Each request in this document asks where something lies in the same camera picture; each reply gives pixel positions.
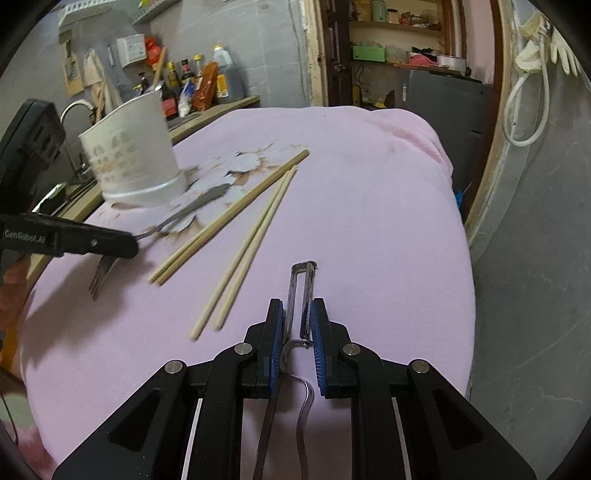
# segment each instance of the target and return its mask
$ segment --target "white cable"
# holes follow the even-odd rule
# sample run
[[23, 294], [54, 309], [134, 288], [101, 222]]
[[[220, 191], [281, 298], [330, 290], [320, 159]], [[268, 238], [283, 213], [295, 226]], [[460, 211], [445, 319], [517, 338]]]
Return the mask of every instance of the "white cable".
[[546, 53], [545, 53], [545, 38], [540, 38], [540, 62], [542, 64], [542, 78], [543, 78], [543, 88], [544, 88], [544, 114], [542, 115], [542, 120], [535, 131], [535, 133], [529, 137], [527, 140], [515, 140], [509, 133], [509, 112], [511, 110], [511, 104], [515, 100], [517, 93], [523, 87], [523, 84], [530, 76], [529, 73], [524, 73], [517, 83], [511, 90], [509, 97], [507, 98], [507, 102], [505, 104], [505, 110], [503, 112], [503, 133], [505, 137], [509, 141], [511, 145], [515, 147], [527, 147], [531, 145], [533, 142], [541, 137], [544, 128], [546, 128], [546, 124], [548, 123], [548, 114], [550, 113], [550, 81], [548, 79], [548, 66], [546, 65]]

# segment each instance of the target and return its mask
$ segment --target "blue object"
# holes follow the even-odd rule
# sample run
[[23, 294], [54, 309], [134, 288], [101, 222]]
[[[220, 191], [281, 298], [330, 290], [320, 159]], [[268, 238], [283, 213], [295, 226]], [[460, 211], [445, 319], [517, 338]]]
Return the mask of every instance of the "blue object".
[[320, 395], [326, 396], [326, 358], [324, 357], [324, 346], [322, 344], [322, 335], [320, 334], [320, 325], [318, 324], [318, 312], [314, 302], [310, 305], [310, 327], [312, 330], [312, 340], [314, 341], [314, 362], [316, 363], [316, 377], [320, 387]]
[[281, 349], [283, 348], [283, 307], [277, 311], [277, 321], [275, 323], [275, 334], [273, 335], [273, 347], [271, 349], [271, 365], [269, 371], [269, 388], [271, 395], [275, 393], [279, 379], [279, 362], [281, 359]]
[[192, 99], [194, 93], [195, 93], [195, 84], [193, 83], [192, 80], [189, 80], [187, 83], [185, 83], [185, 86], [183, 87], [183, 91], [182, 91], [181, 95], [186, 95], [188, 98]]
[[456, 192], [456, 203], [457, 203], [458, 208], [460, 207], [460, 205], [462, 205], [463, 198], [464, 198], [464, 192], [461, 190], [458, 190]]

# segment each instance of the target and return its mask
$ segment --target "white glove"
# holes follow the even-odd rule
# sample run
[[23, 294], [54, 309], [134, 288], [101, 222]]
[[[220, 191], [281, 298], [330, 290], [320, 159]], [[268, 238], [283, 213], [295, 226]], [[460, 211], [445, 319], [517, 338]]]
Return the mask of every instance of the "white glove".
[[560, 56], [560, 62], [562, 63], [562, 69], [566, 75], [573, 71], [573, 75], [578, 77], [579, 72], [583, 69], [581, 64], [574, 56], [573, 51], [566, 43], [560, 32], [554, 27], [554, 33], [552, 33], [552, 42], [550, 43], [550, 59], [553, 63], [558, 62], [558, 56]]
[[525, 48], [519, 52], [519, 55], [517, 55], [515, 63], [525, 72], [541, 72], [542, 62], [540, 59], [540, 46], [533, 40], [530, 40]]
[[535, 10], [530, 19], [525, 22], [525, 25], [519, 27], [519, 33], [522, 37], [527, 38], [528, 40], [532, 40], [533, 38], [537, 39], [545, 22], [545, 16], [542, 15], [539, 10]]

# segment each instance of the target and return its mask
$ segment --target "door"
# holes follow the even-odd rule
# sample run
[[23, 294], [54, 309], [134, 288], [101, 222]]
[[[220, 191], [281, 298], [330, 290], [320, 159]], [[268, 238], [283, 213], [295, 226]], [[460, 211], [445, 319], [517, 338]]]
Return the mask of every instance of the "door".
[[329, 106], [352, 104], [348, 0], [320, 0]]

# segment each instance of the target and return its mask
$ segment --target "metal screw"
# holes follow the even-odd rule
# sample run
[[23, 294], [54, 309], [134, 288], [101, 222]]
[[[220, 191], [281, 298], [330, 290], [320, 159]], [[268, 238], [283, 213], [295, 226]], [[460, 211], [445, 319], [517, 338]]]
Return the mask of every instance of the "metal screw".
[[234, 351], [238, 355], [248, 355], [252, 352], [252, 345], [250, 343], [239, 343], [234, 347]]
[[183, 364], [180, 360], [171, 360], [164, 366], [164, 369], [168, 374], [177, 374], [183, 369]]
[[429, 364], [425, 360], [415, 360], [413, 370], [418, 374], [426, 374], [429, 371]]
[[343, 345], [343, 353], [345, 355], [359, 355], [361, 353], [361, 347], [357, 343], [347, 343]]

